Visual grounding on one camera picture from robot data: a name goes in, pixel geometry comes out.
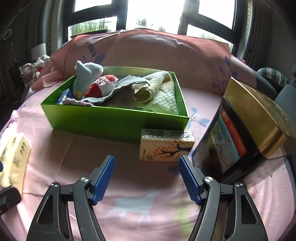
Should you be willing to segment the yellow soft tissue pack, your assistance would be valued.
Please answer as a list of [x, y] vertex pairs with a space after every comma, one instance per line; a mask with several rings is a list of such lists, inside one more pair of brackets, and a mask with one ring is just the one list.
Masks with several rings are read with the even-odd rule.
[[6, 133], [1, 137], [1, 186], [15, 187], [23, 192], [23, 180], [31, 151], [31, 145], [23, 133]]

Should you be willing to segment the small tree print tissue pack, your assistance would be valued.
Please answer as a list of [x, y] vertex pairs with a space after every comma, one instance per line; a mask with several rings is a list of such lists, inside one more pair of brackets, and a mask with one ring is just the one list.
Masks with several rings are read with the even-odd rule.
[[195, 144], [192, 132], [143, 129], [140, 138], [141, 161], [176, 162]]

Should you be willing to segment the blue Tempo tissue pack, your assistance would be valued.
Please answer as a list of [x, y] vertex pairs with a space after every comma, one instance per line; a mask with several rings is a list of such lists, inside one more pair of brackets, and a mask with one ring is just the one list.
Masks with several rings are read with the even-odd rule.
[[67, 88], [60, 94], [56, 104], [62, 104], [62, 101], [64, 101], [66, 98], [73, 98], [72, 91], [69, 88]]

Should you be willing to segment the cream yellow waffle towel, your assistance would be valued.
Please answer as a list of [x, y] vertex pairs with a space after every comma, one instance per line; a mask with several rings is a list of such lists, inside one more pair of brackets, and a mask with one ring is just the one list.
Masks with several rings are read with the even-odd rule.
[[143, 82], [133, 84], [135, 107], [156, 113], [178, 114], [175, 84], [167, 71], [158, 71], [142, 77]]

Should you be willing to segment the red white knitted sock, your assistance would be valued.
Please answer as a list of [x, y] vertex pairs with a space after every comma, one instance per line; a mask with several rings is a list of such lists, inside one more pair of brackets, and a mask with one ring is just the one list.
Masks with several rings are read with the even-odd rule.
[[118, 78], [115, 75], [104, 75], [95, 80], [84, 97], [102, 98], [111, 94], [115, 89]]

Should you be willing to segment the light blue plush toy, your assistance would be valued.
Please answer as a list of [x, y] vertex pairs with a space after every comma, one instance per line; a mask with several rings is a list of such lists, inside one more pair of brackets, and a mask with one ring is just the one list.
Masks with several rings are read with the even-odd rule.
[[103, 74], [103, 67], [96, 63], [82, 63], [77, 60], [74, 69], [76, 79], [73, 83], [73, 95], [75, 99], [81, 100], [88, 92], [90, 85]]

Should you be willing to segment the grey green fluffy cloth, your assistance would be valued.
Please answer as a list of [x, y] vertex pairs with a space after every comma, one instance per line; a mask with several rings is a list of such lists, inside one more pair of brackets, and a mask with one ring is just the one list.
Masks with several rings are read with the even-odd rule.
[[91, 103], [103, 103], [105, 100], [110, 99], [116, 92], [119, 90], [126, 88], [133, 84], [140, 84], [144, 83], [144, 87], [150, 86], [150, 82], [142, 77], [136, 77], [128, 75], [127, 77], [118, 80], [115, 89], [109, 94], [108, 96], [102, 97], [102, 98], [95, 98], [95, 97], [83, 97], [82, 101], [88, 101]]

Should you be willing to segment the dark green knitted cloth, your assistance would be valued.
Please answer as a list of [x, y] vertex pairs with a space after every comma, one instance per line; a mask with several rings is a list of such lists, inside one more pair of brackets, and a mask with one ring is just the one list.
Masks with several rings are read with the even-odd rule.
[[134, 105], [135, 97], [132, 87], [126, 87], [119, 90], [104, 104], [105, 107], [126, 109], [134, 109]]

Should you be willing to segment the pink printed bedsheet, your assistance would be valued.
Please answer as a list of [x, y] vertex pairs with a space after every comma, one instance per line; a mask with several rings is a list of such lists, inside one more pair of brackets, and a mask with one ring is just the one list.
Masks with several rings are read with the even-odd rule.
[[[2, 216], [16, 240], [26, 240], [31, 221], [49, 185], [74, 183], [90, 174], [107, 155], [116, 159], [105, 196], [95, 207], [107, 240], [188, 240], [200, 211], [190, 198], [176, 163], [142, 162], [139, 145], [101, 140], [53, 130], [41, 102], [56, 87], [45, 88], [14, 108], [9, 122], [24, 133], [32, 149], [23, 182], [22, 202]], [[198, 141], [216, 112], [221, 97], [182, 88], [191, 130]], [[275, 167], [257, 169], [246, 179], [269, 240], [278, 240], [295, 214], [290, 175], [284, 159]]]

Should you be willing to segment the black gold tea tin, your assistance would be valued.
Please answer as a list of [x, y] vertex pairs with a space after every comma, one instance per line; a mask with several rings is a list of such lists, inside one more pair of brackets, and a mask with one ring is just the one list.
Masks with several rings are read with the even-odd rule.
[[259, 90], [230, 78], [192, 162], [205, 176], [233, 184], [262, 162], [294, 152], [295, 118]]

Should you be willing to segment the green cardboard box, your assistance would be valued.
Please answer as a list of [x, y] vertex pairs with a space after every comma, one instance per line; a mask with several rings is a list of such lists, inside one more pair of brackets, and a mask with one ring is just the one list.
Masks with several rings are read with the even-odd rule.
[[170, 72], [170, 75], [175, 85], [177, 115], [136, 109], [57, 104], [62, 92], [72, 89], [76, 76], [69, 78], [47, 96], [41, 102], [41, 107], [55, 130], [138, 144], [144, 128], [173, 131], [183, 131], [186, 128], [189, 114], [185, 99], [175, 73]]

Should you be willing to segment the pile of white clothes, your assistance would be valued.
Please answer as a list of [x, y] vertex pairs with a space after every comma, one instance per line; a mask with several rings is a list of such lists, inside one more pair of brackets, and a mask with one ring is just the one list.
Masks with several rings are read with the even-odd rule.
[[37, 81], [49, 58], [48, 55], [42, 55], [34, 63], [27, 63], [21, 67], [20, 77], [25, 87], [31, 87]]

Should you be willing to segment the grey sofa cushion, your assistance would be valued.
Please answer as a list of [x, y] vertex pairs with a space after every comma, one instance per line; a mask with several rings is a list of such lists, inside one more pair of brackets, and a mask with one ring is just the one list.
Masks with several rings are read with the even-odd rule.
[[295, 87], [287, 84], [275, 99], [275, 102], [286, 112], [295, 113]]

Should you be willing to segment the pink floral pillow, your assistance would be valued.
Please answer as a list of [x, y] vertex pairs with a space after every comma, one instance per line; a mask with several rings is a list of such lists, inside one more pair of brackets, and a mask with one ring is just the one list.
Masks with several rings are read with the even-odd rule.
[[181, 87], [217, 95], [224, 93], [230, 78], [257, 86], [254, 71], [226, 43], [136, 29], [75, 37], [51, 55], [30, 91], [68, 80], [77, 61], [171, 71]]

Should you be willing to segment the black long planter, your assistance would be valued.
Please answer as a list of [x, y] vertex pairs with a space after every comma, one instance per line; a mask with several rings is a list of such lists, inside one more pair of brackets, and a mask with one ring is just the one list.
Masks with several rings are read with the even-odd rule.
[[103, 30], [96, 30], [96, 31], [90, 31], [90, 32], [84, 32], [84, 33], [78, 33], [78, 34], [75, 34], [75, 35], [72, 35], [70, 36], [71, 39], [73, 39], [74, 37], [76, 36], [79, 36], [79, 35], [92, 35], [92, 34], [105, 34], [107, 33], [108, 30], [107, 29], [103, 29]]

